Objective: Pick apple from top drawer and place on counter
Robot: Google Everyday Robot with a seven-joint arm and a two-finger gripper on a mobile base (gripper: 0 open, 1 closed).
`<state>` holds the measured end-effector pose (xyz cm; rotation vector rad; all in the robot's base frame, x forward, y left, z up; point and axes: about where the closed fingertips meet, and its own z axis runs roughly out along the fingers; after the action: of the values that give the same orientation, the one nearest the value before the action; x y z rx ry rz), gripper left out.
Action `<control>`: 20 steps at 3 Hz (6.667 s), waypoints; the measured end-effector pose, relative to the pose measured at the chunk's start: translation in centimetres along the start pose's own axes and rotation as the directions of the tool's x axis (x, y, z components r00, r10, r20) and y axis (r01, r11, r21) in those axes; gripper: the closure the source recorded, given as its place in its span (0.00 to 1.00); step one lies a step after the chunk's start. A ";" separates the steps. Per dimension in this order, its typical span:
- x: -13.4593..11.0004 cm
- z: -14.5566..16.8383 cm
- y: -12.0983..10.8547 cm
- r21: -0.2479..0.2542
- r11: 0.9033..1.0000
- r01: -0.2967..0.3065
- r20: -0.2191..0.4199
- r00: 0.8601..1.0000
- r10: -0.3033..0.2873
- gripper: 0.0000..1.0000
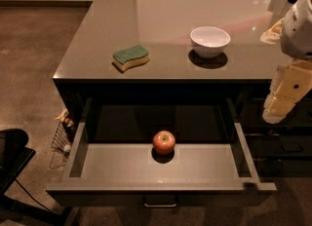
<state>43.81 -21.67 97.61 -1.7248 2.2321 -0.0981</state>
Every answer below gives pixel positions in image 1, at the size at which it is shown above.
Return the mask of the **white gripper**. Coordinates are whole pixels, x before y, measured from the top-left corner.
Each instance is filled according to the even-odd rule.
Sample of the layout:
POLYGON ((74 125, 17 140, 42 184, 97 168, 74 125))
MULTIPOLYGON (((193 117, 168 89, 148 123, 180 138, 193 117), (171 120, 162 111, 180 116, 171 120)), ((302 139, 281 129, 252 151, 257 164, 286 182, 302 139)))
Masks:
MULTIPOLYGON (((260 41, 266 44, 278 43, 283 23, 283 19, 275 22, 260 36, 260 41)), ((288 66, 279 65, 271 81, 270 94, 264 101, 263 120, 269 124, 280 123, 311 89, 311 61, 296 59, 288 66)))

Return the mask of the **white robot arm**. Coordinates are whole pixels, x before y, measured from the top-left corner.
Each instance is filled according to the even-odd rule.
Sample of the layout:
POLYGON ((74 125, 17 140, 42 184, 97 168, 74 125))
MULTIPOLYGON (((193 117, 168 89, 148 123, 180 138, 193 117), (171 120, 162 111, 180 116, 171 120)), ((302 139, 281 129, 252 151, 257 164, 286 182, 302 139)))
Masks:
POLYGON ((312 90, 312 0, 297 0, 260 41, 280 43, 282 53, 292 58, 288 66, 277 67, 263 105, 263 120, 278 124, 312 90))

